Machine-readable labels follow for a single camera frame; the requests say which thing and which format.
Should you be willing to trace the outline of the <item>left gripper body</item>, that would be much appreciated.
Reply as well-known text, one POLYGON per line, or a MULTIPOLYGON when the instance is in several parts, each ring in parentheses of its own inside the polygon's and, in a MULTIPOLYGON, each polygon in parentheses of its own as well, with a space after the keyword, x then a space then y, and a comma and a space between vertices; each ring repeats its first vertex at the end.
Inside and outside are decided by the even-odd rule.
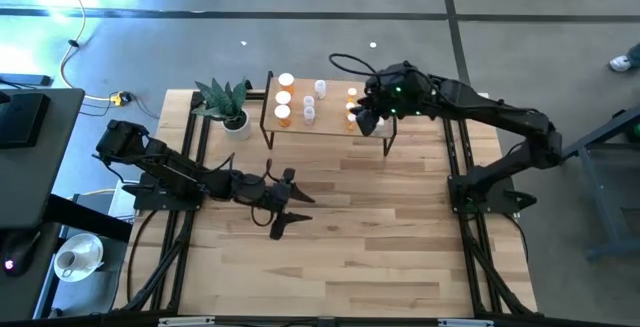
POLYGON ((269 237, 273 240, 281 239, 286 225, 294 220, 290 213, 285 212, 294 176, 295 170, 286 168, 281 179, 267 186, 264 177, 244 174, 238 170, 231 171, 231 199, 252 209, 268 211, 269 237))

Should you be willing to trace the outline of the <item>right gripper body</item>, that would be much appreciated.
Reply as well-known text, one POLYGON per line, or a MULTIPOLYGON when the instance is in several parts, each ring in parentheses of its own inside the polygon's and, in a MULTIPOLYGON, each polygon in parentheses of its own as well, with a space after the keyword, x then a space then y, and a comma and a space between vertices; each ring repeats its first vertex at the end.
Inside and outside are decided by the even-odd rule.
POLYGON ((368 74, 363 97, 363 119, 427 116, 434 120, 435 82, 408 61, 368 74))

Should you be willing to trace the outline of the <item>wooden shelf with black legs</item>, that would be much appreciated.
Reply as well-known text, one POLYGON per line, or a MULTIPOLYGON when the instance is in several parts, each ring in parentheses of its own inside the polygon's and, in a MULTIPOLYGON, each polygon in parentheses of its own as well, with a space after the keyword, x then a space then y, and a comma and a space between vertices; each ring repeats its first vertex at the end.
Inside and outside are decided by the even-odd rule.
POLYGON ((353 130, 347 129, 346 104, 347 90, 357 89, 356 102, 364 96, 364 83, 356 81, 326 80, 327 92, 324 99, 318 99, 314 90, 315 79, 297 79, 294 82, 294 92, 288 106, 291 109, 289 127, 283 128, 278 124, 274 109, 278 106, 275 95, 281 91, 278 77, 272 71, 268 72, 265 87, 265 97, 260 116, 260 128, 269 149, 273 147, 275 133, 299 133, 328 136, 361 137, 362 134, 356 123, 353 130), (303 98, 313 96, 315 99, 315 122, 309 126, 303 117, 303 98))

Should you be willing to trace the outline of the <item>snake plant in white pot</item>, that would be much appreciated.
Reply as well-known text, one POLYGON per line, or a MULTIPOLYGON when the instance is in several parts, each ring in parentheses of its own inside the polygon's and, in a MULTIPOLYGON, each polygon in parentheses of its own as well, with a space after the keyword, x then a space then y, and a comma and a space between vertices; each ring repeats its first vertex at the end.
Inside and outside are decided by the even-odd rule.
POLYGON ((251 135, 250 117, 244 109, 247 91, 252 88, 247 79, 234 87, 227 82, 222 86, 215 78, 209 85, 195 81, 203 97, 192 114, 219 122, 232 140, 246 140, 251 135))

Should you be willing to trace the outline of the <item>white floor box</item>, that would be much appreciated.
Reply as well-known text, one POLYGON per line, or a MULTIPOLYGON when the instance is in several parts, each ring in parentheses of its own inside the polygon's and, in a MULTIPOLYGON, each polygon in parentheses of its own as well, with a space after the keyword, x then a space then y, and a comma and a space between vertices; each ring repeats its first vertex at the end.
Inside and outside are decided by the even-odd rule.
POLYGON ((124 180, 123 182, 117 182, 114 188, 108 211, 108 215, 111 217, 128 220, 137 216, 137 212, 134 209, 135 196, 123 189, 126 184, 134 184, 134 181, 124 180))

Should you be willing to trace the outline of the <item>white mug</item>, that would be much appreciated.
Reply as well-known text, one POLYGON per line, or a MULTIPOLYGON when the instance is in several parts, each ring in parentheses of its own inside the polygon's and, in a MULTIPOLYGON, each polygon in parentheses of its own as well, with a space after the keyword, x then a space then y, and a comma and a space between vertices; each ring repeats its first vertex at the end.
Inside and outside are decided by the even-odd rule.
POLYGON ((69 250, 57 254, 55 267, 59 278, 68 278, 74 272, 83 269, 85 263, 79 253, 69 250))

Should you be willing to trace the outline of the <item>dark grey desk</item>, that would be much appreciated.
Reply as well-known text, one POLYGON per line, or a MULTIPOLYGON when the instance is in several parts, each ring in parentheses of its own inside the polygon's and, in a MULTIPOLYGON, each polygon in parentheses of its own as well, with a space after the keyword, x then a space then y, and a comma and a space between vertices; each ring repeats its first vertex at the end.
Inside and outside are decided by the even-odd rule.
POLYGON ((43 93, 50 98, 34 147, 0 149, 0 325, 34 317, 62 226, 125 241, 127 222, 78 205, 52 192, 85 92, 78 88, 0 89, 4 95, 43 93), (2 267, 6 237, 40 232, 33 262, 19 277, 2 267))

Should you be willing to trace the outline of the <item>black computer mouse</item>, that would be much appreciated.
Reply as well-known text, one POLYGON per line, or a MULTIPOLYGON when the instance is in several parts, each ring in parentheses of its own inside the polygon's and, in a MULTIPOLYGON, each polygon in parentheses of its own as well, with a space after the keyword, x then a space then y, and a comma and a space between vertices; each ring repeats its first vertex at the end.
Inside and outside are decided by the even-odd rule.
POLYGON ((2 250, 2 267, 9 277, 24 275, 30 268, 40 232, 36 230, 10 233, 2 250))

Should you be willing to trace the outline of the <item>black flat device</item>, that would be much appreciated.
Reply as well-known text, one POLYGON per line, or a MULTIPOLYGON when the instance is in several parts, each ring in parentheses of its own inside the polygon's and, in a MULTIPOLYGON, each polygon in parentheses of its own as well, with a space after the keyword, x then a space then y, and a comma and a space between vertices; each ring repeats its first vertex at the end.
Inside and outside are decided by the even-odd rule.
POLYGON ((43 93, 0 97, 0 149, 34 147, 49 103, 43 93))

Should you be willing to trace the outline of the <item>black bar device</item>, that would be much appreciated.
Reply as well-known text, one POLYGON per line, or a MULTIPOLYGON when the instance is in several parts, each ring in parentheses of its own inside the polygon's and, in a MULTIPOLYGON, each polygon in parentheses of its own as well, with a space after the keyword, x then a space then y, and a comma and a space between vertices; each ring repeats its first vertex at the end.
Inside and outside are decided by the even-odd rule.
POLYGON ((47 75, 0 73, 0 81, 16 85, 48 87, 52 83, 52 78, 47 75))

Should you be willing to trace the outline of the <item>silver frame bracket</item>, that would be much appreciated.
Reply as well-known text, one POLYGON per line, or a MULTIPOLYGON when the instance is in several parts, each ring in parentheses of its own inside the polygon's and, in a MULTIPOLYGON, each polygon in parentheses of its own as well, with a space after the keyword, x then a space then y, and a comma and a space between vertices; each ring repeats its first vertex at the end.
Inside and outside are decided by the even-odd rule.
POLYGON ((210 327, 215 318, 210 316, 176 316, 160 318, 157 327, 210 327))
POLYGON ((442 318, 437 320, 438 327, 495 327, 491 320, 442 318))

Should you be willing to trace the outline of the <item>grey metal cart frame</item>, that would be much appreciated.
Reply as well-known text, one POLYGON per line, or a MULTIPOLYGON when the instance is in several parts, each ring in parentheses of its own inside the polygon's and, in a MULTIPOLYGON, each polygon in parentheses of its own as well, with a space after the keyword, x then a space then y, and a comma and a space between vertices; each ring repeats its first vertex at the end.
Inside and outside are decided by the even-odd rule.
POLYGON ((629 227, 625 214, 640 213, 640 137, 625 143, 612 138, 640 125, 640 105, 621 110, 612 118, 566 146, 562 160, 576 157, 590 182, 597 215, 607 241, 586 250, 586 258, 640 252, 640 232, 629 227))

